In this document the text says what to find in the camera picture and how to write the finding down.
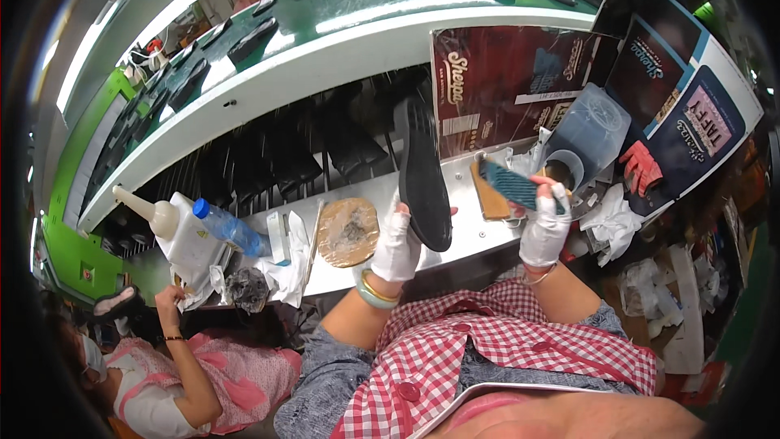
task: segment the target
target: white plastic bottle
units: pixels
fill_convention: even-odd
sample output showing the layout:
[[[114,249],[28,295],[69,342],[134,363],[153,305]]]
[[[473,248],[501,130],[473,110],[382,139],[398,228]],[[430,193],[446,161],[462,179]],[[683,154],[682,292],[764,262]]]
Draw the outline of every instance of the white plastic bottle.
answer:
[[[114,196],[149,221],[165,257],[173,264],[191,269],[208,270],[224,244],[216,239],[193,215],[193,201],[178,191],[170,202],[148,202],[115,185]]]

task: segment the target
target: silver bangle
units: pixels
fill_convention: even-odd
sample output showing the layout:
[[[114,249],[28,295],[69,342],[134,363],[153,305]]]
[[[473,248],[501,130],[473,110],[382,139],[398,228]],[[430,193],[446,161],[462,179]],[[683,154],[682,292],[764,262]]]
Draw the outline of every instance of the silver bangle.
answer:
[[[558,262],[552,263],[552,266],[550,269],[548,269],[538,280],[529,281],[528,277],[526,276],[526,266],[525,264],[522,265],[522,277],[519,278],[519,282],[521,285],[525,285],[526,287],[533,287],[534,285],[538,285],[541,283],[541,281],[544,278],[547,278],[549,274],[551,274],[555,269],[558,267]]]

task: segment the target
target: wooden board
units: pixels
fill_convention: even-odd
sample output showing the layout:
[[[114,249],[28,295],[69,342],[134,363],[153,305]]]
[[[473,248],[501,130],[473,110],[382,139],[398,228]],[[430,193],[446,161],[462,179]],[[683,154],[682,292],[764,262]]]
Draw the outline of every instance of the wooden board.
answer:
[[[474,188],[477,190],[477,198],[482,207],[482,217],[485,220],[509,219],[511,212],[506,199],[482,179],[479,172],[479,163],[471,164],[471,177],[474,180]]]

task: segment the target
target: checkered shirt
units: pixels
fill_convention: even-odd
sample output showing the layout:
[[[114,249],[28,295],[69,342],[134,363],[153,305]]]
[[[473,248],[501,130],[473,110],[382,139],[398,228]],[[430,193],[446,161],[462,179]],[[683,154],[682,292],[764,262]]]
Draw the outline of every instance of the checkered shirt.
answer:
[[[606,331],[546,322],[533,292],[504,280],[477,292],[393,310],[377,339],[371,375],[357,388],[332,437],[406,437],[455,399],[471,338],[498,366],[580,374],[655,388],[655,354]]]

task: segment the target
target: plastic water bottle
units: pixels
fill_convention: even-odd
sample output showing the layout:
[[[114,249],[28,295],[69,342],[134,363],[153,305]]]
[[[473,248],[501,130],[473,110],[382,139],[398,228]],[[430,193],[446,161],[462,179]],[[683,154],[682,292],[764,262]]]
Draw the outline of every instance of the plastic water bottle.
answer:
[[[233,214],[210,205],[204,199],[195,201],[193,214],[216,239],[225,241],[236,251],[251,258],[271,255],[271,241],[268,236],[252,230],[246,222]]]

